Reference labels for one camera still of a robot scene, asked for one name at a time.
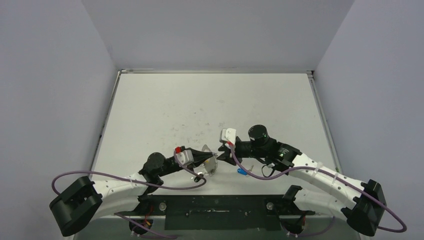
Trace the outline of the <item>perforated metal key plate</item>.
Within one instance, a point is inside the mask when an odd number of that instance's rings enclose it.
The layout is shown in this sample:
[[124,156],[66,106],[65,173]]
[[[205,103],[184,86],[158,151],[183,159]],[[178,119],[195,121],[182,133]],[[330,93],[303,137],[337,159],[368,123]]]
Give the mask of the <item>perforated metal key plate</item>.
[[212,152],[212,150],[208,147],[207,144],[205,144],[202,147],[202,151],[206,153],[212,153],[212,157],[207,159],[202,165],[204,167],[205,172],[212,176],[216,173],[218,168],[218,160],[217,160],[217,154]]

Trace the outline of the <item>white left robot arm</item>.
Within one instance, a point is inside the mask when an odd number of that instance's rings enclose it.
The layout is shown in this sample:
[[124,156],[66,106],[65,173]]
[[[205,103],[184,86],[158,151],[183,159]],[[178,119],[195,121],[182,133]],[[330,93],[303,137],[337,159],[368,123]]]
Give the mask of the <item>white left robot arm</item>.
[[141,170],[124,177],[78,170],[76,173],[82,176],[63,191],[58,191],[56,181],[67,176],[67,173],[62,173],[51,182],[56,197],[49,208],[64,237],[80,232],[92,220],[101,217],[130,211],[141,216],[149,210],[149,201],[142,196],[157,189],[173,189],[164,185],[163,176],[185,170],[204,180],[204,176],[195,173],[194,168],[213,157],[213,152],[181,146],[174,150],[171,157],[160,152],[150,154]]

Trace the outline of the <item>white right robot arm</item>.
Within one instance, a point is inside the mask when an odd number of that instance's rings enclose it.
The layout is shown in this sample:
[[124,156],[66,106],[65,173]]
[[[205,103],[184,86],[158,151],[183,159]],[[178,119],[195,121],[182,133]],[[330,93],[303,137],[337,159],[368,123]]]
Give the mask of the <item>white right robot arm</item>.
[[222,129],[218,160],[236,165],[244,158],[256,159],[272,170],[301,179],[323,192],[291,187],[282,201],[286,213],[294,215],[301,210],[331,215],[345,220],[362,235],[375,236],[387,205],[380,183],[339,174],[299,149],[270,137],[264,125],[252,126],[248,136],[248,141],[242,141],[234,128]]

